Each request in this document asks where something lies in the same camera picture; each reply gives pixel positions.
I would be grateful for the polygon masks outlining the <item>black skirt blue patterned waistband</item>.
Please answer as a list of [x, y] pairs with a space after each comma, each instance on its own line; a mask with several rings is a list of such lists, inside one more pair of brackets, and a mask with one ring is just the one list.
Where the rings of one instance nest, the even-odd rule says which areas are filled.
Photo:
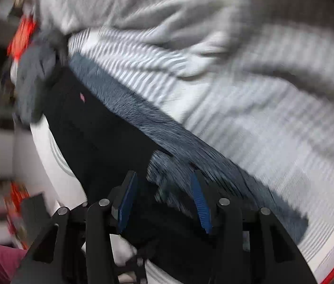
[[137, 174], [119, 235], [163, 273], [182, 283], [209, 283], [211, 247], [191, 190], [195, 171], [220, 195], [252, 210], [269, 208], [297, 246], [305, 217], [92, 61], [75, 55], [55, 75], [44, 114], [58, 148], [89, 203], [108, 197], [128, 172]]

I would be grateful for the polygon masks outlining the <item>grey striped white bedding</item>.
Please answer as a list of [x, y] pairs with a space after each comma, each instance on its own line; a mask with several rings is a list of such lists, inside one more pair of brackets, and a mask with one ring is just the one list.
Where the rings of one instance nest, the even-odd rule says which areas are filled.
[[334, 0], [36, 0], [43, 27], [309, 220], [334, 283]]

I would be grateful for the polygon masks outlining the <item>grey jacket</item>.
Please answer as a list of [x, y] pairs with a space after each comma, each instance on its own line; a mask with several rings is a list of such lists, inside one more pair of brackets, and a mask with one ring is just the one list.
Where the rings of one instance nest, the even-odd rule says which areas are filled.
[[59, 30], [36, 33], [21, 55], [16, 79], [16, 116], [23, 125], [39, 122], [55, 73], [68, 63], [68, 38]]

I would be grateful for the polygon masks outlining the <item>small red pillow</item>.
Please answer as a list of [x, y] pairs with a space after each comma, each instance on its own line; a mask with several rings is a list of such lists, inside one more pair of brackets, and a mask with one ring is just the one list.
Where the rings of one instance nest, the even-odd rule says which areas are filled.
[[19, 26], [7, 47], [7, 55], [18, 62], [36, 29], [37, 23], [32, 17], [22, 16]]

